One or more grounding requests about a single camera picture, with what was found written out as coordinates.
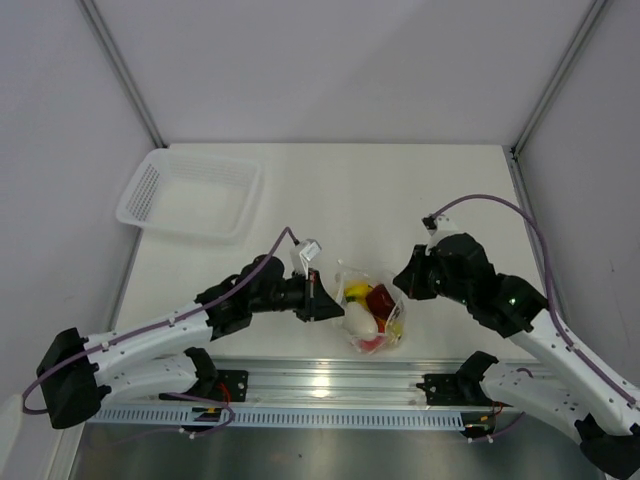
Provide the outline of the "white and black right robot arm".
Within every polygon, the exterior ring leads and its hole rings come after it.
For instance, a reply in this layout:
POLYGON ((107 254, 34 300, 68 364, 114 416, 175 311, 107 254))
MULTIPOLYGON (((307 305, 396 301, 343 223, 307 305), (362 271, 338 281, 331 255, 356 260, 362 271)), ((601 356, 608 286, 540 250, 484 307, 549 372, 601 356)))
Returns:
POLYGON ((537 418, 611 477, 638 472, 638 389, 572 339, 564 322, 553 321, 549 301, 531 284, 496 272, 472 236, 415 246, 393 283, 413 300, 444 297, 462 304, 481 326, 527 351, 563 384, 556 389, 477 351, 456 373, 464 401, 492 400, 537 418))

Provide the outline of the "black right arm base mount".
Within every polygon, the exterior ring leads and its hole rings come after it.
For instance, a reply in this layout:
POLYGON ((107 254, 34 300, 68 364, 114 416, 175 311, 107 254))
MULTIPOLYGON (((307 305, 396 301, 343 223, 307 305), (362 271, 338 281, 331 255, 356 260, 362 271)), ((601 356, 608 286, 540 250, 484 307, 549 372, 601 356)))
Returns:
POLYGON ((425 374, 415 384, 430 406, 490 407, 499 402, 489 398, 480 387, 480 378, 463 374, 425 374))

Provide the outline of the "yellow banana bunch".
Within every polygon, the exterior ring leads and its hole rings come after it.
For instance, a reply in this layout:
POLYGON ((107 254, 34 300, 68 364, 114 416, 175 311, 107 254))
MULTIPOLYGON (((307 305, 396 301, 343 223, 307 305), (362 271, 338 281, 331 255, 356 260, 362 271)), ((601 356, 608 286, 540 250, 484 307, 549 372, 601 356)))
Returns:
MULTIPOLYGON (((370 285, 368 283, 355 283, 350 285, 344 291, 344 300, 346 304, 348 302, 357 301, 369 311, 365 302, 365 297, 376 285, 370 285)), ((396 305, 387 320, 376 318, 371 314, 375 318, 378 327, 378 333, 376 337, 383 336, 387 339, 387 342, 397 342, 402 338, 404 334, 402 308, 398 301, 396 301, 394 298, 393 300, 395 301, 396 305)))

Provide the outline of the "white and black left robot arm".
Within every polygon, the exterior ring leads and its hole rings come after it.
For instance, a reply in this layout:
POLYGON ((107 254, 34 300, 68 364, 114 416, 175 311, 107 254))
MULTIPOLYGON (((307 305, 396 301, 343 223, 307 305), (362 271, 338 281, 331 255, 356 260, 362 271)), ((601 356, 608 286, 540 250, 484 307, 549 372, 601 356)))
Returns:
POLYGON ((256 314, 290 311, 303 322, 344 315, 317 270, 284 272, 281 260, 261 255, 160 320, 86 337, 60 332, 36 369, 51 426, 79 425, 117 400, 209 398, 218 372, 205 345, 249 327, 256 314))

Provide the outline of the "clear zip top bag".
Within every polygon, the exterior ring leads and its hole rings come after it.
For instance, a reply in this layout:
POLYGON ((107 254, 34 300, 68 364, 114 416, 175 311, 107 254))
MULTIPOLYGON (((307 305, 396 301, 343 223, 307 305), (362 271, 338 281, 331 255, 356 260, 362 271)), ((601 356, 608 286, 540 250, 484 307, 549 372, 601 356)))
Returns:
POLYGON ((362 268, 337 261, 333 297, 344 315, 332 325, 359 353, 397 347, 405 336, 406 312, 395 274, 379 266, 362 268))

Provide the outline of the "dark red mangosteen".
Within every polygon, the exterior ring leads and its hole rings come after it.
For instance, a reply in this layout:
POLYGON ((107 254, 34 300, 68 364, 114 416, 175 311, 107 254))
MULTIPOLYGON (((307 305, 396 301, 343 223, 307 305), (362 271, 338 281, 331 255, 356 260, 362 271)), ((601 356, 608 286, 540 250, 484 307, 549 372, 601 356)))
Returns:
POLYGON ((395 308, 395 301, 384 284, 376 285, 365 297, 367 308, 373 316, 387 320, 395 308))

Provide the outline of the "red apple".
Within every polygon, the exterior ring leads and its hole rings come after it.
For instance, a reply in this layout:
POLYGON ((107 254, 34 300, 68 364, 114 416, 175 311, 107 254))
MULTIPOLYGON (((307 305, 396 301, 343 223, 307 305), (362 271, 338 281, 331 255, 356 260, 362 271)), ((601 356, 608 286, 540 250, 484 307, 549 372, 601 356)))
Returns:
POLYGON ((385 344, 387 343, 387 339, 383 336, 377 336, 374 339, 371 340, 364 340, 364 339, 359 339, 356 342, 356 347, 364 353, 373 353, 379 349, 381 349, 382 347, 385 346, 385 344))

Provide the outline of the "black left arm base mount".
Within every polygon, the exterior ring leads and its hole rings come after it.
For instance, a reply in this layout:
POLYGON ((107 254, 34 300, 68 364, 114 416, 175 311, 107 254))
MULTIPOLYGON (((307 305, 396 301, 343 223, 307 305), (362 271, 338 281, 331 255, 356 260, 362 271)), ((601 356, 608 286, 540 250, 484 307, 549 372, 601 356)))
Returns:
POLYGON ((224 403, 244 403, 249 386, 247 370, 219 370, 215 382, 198 380, 184 395, 224 403))

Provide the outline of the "white radish with green top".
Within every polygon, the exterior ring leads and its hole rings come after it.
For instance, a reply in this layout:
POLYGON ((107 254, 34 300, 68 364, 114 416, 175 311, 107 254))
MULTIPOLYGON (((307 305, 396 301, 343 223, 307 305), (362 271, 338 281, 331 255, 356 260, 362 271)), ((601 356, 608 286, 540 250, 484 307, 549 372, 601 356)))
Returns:
POLYGON ((346 304, 343 327, 349 334, 365 341, 373 340, 378 333, 375 318, 357 301, 346 304))

